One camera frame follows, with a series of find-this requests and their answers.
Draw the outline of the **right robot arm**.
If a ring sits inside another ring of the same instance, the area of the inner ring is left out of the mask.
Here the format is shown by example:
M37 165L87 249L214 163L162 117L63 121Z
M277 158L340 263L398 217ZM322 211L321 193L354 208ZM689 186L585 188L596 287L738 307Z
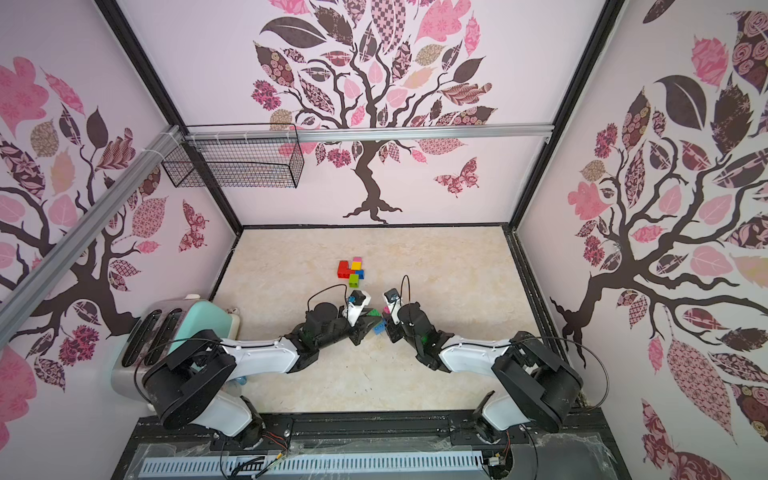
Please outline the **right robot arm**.
M519 331L507 340L471 340L436 329L419 303L385 298L387 334L406 341L415 358L434 371L493 377L502 390L488 393L475 411L478 434L487 438L532 422L557 433L583 380L566 361L534 335Z

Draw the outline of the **long red lego brick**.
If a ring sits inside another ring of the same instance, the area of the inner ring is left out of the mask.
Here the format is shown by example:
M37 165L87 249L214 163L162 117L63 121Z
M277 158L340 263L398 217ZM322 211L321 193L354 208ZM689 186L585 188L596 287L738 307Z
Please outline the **long red lego brick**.
M349 262L341 260L337 268L337 277L339 279L348 279L352 274L353 271L350 269Z

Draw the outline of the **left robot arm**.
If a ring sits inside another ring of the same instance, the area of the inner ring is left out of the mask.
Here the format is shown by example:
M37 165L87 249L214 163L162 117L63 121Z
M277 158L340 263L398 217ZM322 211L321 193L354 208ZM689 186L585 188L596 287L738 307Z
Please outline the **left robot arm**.
M236 341L201 330L145 373L136 373L136 390L165 429L192 424L251 448L266 435L265 422L250 400L225 386L241 377L300 372L319 359L322 349L345 339L360 345L382 321L368 303L360 292L343 307L321 302L276 340Z

